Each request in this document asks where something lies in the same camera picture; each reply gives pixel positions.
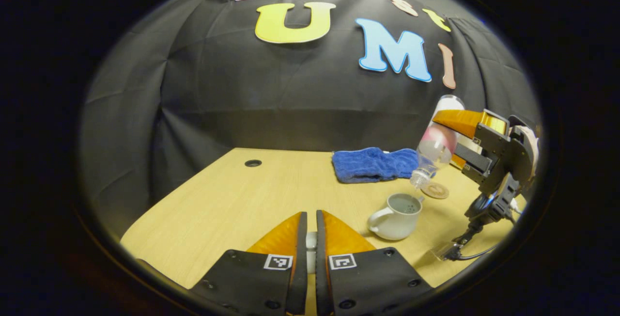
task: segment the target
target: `white mug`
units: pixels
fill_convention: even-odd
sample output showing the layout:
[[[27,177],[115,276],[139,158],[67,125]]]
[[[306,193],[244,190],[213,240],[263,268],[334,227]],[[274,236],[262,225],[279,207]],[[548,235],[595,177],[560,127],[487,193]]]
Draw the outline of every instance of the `white mug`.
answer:
[[[422,201],[424,197],[416,199],[409,194],[390,195],[386,201],[387,207],[368,218],[368,230],[390,240],[409,236],[416,229]]]

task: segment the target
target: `blue towel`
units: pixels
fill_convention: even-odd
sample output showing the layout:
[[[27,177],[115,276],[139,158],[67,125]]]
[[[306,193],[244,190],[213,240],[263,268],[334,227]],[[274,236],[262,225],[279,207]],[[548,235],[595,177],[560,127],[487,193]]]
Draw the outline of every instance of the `blue towel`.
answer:
[[[365,148],[335,152],[332,163],[341,183],[376,183],[399,177],[409,179],[418,167],[418,155],[412,149],[384,153],[379,148]]]

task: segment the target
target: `plastic bottle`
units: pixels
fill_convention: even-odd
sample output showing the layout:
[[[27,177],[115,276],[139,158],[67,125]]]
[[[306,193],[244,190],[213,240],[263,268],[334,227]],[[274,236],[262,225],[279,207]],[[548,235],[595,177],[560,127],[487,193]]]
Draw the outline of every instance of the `plastic bottle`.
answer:
[[[463,102],[455,95],[444,95],[437,104],[434,115],[440,110],[464,110]],[[433,173],[450,164],[452,154],[456,150],[459,133],[439,124],[431,122],[417,147],[418,168],[410,178],[416,189],[430,182]]]

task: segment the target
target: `black cable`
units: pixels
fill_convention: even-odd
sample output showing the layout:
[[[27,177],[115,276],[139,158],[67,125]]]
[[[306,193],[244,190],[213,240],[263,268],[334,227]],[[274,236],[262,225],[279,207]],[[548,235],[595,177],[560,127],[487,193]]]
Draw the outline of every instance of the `black cable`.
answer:
[[[508,219],[513,225],[516,224],[512,216],[506,217],[506,219]],[[490,250],[492,250],[495,247],[497,247],[497,245],[485,250],[484,252],[480,252],[479,254],[474,254],[470,256],[459,256],[458,258],[456,258],[456,260],[470,260],[470,259],[478,258],[479,256],[488,253]]]

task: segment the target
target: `wooden table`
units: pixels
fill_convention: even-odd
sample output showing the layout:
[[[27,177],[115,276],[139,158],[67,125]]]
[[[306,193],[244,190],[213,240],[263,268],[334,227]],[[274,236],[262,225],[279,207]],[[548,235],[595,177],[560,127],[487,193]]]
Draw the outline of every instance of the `wooden table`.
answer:
[[[204,168],[140,217],[121,239],[135,258],[183,287],[191,288],[228,249],[246,250],[291,215],[308,213],[308,232],[316,231],[316,210],[327,210],[364,235],[376,248],[395,247],[433,287],[474,260],[438,261],[428,250],[467,229],[465,210],[479,195],[478,185],[449,166],[434,181],[447,186],[447,199],[426,197],[416,230],[401,241],[370,234],[366,220],[395,192],[413,194],[409,179],[341,184],[330,152],[235,148]],[[261,166],[246,167],[250,159]],[[523,197],[517,198],[520,208]],[[509,221],[485,226],[467,244],[471,255],[498,243]],[[314,275],[309,276],[306,314],[316,313]]]

